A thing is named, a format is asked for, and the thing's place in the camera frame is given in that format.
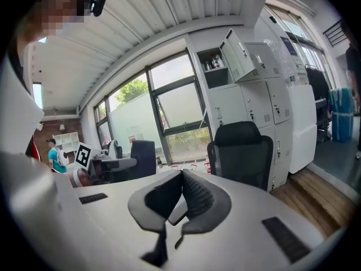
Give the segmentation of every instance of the white ceiling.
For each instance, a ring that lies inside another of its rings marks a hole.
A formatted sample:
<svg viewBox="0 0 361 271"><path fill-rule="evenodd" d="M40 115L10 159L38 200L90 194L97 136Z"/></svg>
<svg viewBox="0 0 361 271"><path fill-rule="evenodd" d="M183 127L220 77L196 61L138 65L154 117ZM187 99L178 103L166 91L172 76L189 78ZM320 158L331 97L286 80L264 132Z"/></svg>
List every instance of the white ceiling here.
<svg viewBox="0 0 361 271"><path fill-rule="evenodd" d="M109 66L135 45L187 21L220 15L241 18L252 3L253 0L107 0L103 13L89 17L79 29L48 37L46 43L35 43L28 62L31 79L43 85L44 109L76 107Z"/></svg>

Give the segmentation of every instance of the person in teal shirt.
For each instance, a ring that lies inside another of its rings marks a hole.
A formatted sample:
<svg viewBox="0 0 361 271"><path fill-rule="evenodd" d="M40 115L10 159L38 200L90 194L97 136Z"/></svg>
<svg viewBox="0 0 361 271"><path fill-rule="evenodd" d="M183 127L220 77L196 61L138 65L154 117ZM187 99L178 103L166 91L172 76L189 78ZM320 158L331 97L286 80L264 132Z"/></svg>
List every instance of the person in teal shirt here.
<svg viewBox="0 0 361 271"><path fill-rule="evenodd" d="M59 173L65 173L67 171L67 168L65 166L60 166L58 164L58 160L56 159L56 156L58 154L58 150L56 149L56 141L51 138L48 139L47 142L49 143L49 166L50 168L55 169L56 171L58 171Z"/></svg>

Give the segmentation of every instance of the wooden platform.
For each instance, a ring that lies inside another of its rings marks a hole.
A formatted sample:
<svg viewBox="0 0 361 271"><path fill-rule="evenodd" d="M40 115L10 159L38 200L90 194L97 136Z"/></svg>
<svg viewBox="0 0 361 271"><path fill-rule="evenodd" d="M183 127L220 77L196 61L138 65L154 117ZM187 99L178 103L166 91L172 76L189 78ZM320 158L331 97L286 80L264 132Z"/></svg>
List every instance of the wooden platform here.
<svg viewBox="0 0 361 271"><path fill-rule="evenodd" d="M308 169L290 175L285 185L270 192L314 224L325 238L347 226L353 202Z"/></svg>

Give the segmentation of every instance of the gray carpet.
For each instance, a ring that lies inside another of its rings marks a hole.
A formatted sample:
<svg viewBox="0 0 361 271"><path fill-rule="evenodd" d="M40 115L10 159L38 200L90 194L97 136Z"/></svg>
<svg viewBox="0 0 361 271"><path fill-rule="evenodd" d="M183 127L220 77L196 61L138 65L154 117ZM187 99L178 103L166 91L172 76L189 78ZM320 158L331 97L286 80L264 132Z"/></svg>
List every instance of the gray carpet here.
<svg viewBox="0 0 361 271"><path fill-rule="evenodd" d="M316 145L314 163L361 194L361 160L355 159L360 117L354 117L352 139L345 143L326 141Z"/></svg>

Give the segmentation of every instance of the bottle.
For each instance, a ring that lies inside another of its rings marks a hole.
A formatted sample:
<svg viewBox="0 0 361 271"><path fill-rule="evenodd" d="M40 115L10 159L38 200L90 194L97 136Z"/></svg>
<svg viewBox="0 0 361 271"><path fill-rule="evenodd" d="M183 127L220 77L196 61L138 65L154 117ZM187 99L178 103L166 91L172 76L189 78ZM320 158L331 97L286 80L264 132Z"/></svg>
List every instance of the bottle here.
<svg viewBox="0 0 361 271"><path fill-rule="evenodd" d="M217 55L215 56L215 58L216 58L216 60L218 61L219 67L224 67L224 63L223 63L221 57L219 56L219 54L217 54Z"/></svg>
<svg viewBox="0 0 361 271"><path fill-rule="evenodd" d="M211 70L211 69L212 69L212 67L211 67L210 64L209 64L209 61L206 61L206 62L205 62L205 68L206 68L207 70Z"/></svg>
<svg viewBox="0 0 361 271"><path fill-rule="evenodd" d="M213 68L219 68L219 64L218 64L217 58L215 58L215 56L212 59L212 65L213 65Z"/></svg>

